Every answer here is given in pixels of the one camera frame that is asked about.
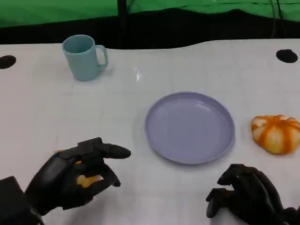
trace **pumpkin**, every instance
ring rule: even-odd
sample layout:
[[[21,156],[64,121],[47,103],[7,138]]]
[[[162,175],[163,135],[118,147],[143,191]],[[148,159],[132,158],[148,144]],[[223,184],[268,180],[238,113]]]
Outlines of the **pumpkin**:
[[[103,177],[100,175],[85,177],[84,175],[80,175],[77,177],[77,185],[81,185],[83,188],[88,188],[92,183],[103,180]]]
[[[300,123],[284,115],[256,116],[251,121],[252,137],[272,154],[289,154],[300,142]]]

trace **table surface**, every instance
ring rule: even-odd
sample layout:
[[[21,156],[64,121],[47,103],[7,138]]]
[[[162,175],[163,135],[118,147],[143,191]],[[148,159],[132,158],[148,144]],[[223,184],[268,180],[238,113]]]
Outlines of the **table surface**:
[[[49,225],[235,225],[226,210],[206,218],[205,198],[231,163],[263,171],[285,207],[300,205],[300,150],[273,156],[252,140],[250,121],[261,114],[300,119],[300,61],[285,64],[279,49],[300,56],[299,40],[213,41],[165,50],[108,50],[110,65],[91,82],[73,79],[61,45],[1,45],[17,63],[0,71],[0,178],[14,175],[22,189],[57,149],[102,137],[132,151],[107,160],[122,182],[90,204],[55,209]],[[143,123],[159,98],[196,91],[232,114],[236,143],[212,163],[182,166],[149,147]]]

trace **mug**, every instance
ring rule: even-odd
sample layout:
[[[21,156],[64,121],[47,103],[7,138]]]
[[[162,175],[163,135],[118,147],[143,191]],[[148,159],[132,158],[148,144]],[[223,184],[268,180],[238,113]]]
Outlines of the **mug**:
[[[96,48],[104,53],[105,64],[100,65]],[[74,35],[62,43],[62,49],[72,74],[77,80],[90,81],[95,79],[101,70],[107,67],[108,57],[104,46],[95,45],[93,38],[87,35]]]

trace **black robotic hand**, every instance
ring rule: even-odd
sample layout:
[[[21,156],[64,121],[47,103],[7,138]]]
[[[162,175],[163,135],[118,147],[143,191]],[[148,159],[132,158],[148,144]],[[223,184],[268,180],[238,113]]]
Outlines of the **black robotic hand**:
[[[80,142],[77,147],[54,154],[34,176],[25,195],[42,216],[56,207],[66,210],[85,205],[109,186],[121,185],[103,158],[123,159],[130,155],[123,147],[102,143],[100,137]],[[77,184],[80,175],[100,175],[103,179],[83,187]]]
[[[284,209],[274,185],[256,168],[231,164],[217,183],[232,185],[234,191],[212,189],[206,198],[208,218],[228,208],[250,225],[300,225],[300,208]]]

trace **lavender plate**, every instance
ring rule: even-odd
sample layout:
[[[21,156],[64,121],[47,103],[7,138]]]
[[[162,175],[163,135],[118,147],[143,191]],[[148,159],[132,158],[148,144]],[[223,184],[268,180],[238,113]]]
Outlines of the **lavender plate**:
[[[150,146],[182,164],[201,164],[225,154],[234,144],[234,122],[218,101],[182,92],[157,101],[145,124]]]

